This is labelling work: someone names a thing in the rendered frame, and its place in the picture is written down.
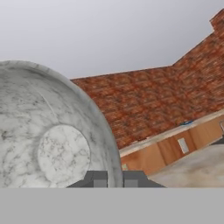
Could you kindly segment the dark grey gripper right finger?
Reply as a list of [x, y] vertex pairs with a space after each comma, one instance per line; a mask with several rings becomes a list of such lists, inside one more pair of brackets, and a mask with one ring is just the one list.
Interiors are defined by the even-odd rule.
[[162, 187], [159, 183], [147, 178], [143, 171], [123, 171], [123, 186], [127, 187]]

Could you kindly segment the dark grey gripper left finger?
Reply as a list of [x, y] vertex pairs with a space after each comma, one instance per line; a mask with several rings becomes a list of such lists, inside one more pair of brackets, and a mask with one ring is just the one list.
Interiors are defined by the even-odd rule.
[[75, 187], [108, 187], [108, 172], [107, 171], [87, 171], [85, 178], [69, 186]]

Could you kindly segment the white marble bowl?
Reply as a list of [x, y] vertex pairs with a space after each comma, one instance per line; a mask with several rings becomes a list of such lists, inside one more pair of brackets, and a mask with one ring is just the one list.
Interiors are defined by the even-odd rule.
[[46, 66], [0, 62], [0, 188], [66, 188], [90, 172], [123, 184], [115, 137], [94, 101]]

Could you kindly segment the white wall outlet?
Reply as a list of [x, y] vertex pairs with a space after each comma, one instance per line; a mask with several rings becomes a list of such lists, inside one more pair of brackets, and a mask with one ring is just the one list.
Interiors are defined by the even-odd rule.
[[182, 150], [182, 152], [183, 152], [184, 154], [186, 154], [186, 153], [189, 152], [188, 146], [187, 146], [186, 141], [185, 141], [184, 138], [180, 138], [180, 139], [178, 140], [178, 144], [179, 144], [179, 146], [180, 146], [180, 148], [181, 148], [181, 150]]

